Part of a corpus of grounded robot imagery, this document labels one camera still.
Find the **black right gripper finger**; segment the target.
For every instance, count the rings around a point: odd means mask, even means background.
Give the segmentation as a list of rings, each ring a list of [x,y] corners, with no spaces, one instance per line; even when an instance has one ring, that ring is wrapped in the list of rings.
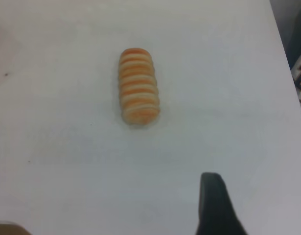
[[[198,216],[198,235],[246,234],[236,216],[226,184],[218,173],[201,175]]]

